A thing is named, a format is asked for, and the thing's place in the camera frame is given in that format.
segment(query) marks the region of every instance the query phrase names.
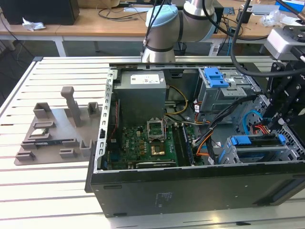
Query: sticker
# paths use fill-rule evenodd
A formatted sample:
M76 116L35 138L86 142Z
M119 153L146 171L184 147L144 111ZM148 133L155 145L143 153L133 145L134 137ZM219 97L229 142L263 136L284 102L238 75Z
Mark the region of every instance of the sticker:
M48 145L48 143L47 142L37 142L37 143L35 143L35 145L43 146L43 145Z
M235 80L232 79L232 78L225 78L224 80L225 80L226 82L235 82Z
M221 143L220 142L215 142L214 148L221 148Z
M211 159L211 157L209 157L208 162L209 162L211 165L214 165L214 160Z
M154 84L160 83L159 75L132 75L130 78L130 84Z
M171 204L173 198L173 192L157 193L154 202L155 207L163 208Z
M197 113L199 113L200 111L199 111L199 105L195 105L195 112L197 112Z

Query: blue cable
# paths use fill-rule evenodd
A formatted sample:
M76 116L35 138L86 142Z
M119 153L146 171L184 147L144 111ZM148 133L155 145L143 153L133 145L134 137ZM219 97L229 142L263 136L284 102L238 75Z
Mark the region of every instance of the blue cable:
M229 55L230 48L231 48L231 37L229 38L229 48L228 48L227 56Z
M248 113L246 113L246 114L244 115L244 117L243 117L243 128L244 128L244 133L245 133L246 135L250 134L249 131L248 131L247 123L246 123L246 122L247 122L247 116L248 116L249 114L251 114L251 113L254 113L254 114L258 115L261 119L263 119L263 116L261 115L261 113L259 113L259 112L256 111L256 110L251 110L251 111L249 111Z

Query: red cable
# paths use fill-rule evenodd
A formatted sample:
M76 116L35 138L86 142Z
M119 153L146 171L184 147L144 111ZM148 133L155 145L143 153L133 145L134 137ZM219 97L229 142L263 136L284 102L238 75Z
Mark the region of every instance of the red cable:
M264 130L264 128L263 128L262 126L260 126L260 125L255 125L255 127L256 127L256 128L259 128L259 129L263 132L263 134L266 134L266 131Z
M114 128L113 132L111 133L108 141L111 140L111 138L112 138L114 132L116 131L117 127L118 127L118 102L115 102L115 128Z

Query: blue plastic latch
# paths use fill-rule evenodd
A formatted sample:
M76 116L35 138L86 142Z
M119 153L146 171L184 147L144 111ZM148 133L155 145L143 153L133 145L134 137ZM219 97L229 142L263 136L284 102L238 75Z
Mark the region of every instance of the blue plastic latch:
M229 84L224 80L224 75L218 68L204 68L204 75L210 81L210 87L228 87Z
M225 155L225 149L222 151L222 153L220 154L219 158L218 158L218 163L220 163L221 159L224 157Z
M233 136L231 137L232 144L235 145L250 145L251 141L248 136Z
M285 144L286 144L286 138L285 138L284 135L279 134L279 135L278 135L278 140L280 140L280 142L281 142L282 145L285 145Z
M238 144L238 142L235 139L235 137L231 137L231 142L232 142L232 145L234 145L234 146Z

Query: wooden desk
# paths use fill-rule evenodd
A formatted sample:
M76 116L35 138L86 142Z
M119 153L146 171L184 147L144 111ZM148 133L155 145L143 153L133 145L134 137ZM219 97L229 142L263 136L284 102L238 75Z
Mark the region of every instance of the wooden desk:
M235 0L218 0L224 7L234 7L238 9L242 2ZM111 12L109 17L126 16L133 13L130 12ZM146 13L141 14L143 19L146 19ZM46 25L46 29L41 31L27 31L21 25L8 25L8 28L20 40L49 40L56 43L60 56L67 56L63 46L63 41L94 41L95 49L98 51L99 47L97 41L138 41L142 42L146 33L146 26L139 15L133 16L138 18L136 21L111 21L101 18L96 9L80 9L80 15L72 26L64 25ZM228 15L228 18L236 20L236 15ZM243 24L244 37L261 37L268 35L272 27L264 27L259 23L261 16L251 15L250 21ZM230 26L235 26L234 22L229 23ZM226 35L222 32L213 34L213 36L204 41L212 43L209 56L216 56L219 46L223 43ZM12 36L6 31L3 25L0 25L0 39L13 40ZM264 43L264 40L259 41L241 41L239 43Z

